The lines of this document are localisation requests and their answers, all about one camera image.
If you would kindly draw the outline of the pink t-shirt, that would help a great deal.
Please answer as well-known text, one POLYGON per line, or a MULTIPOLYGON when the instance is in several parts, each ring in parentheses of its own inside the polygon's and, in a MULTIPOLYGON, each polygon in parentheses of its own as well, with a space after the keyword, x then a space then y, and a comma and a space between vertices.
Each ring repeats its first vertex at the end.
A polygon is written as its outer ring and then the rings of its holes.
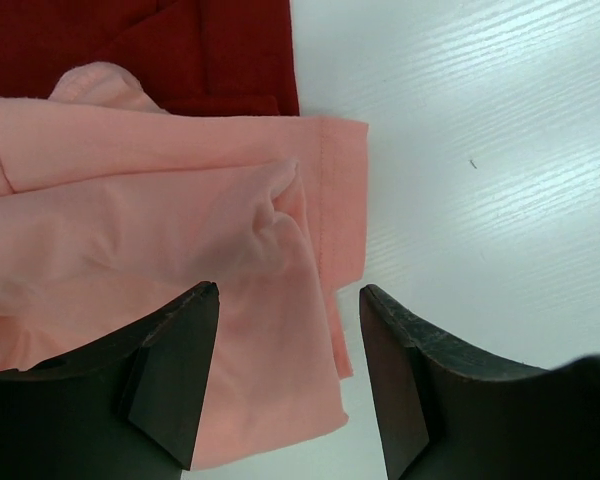
POLYGON ((65 73, 44 100, 0 98, 0 372, 212 282, 190 468, 341 428, 351 364, 335 294, 364 271, 367 133, 329 117, 172 115, 109 63, 65 73))

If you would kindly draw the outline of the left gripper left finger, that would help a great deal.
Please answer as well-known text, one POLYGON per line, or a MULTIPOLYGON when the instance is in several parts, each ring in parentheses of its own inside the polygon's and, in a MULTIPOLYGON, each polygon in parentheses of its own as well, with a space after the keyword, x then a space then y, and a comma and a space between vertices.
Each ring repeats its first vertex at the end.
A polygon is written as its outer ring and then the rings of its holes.
POLYGON ((26 370, 0 372, 0 479, 177 479, 192 465, 219 316, 203 282, 26 370))

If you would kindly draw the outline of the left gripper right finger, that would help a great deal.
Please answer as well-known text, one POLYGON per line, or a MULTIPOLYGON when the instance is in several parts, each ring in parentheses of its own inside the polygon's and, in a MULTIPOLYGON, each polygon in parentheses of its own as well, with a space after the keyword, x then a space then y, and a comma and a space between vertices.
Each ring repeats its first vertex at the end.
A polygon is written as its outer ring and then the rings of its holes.
POLYGON ((600 479, 600 355, 518 363, 375 285, 359 312, 389 478, 600 479))

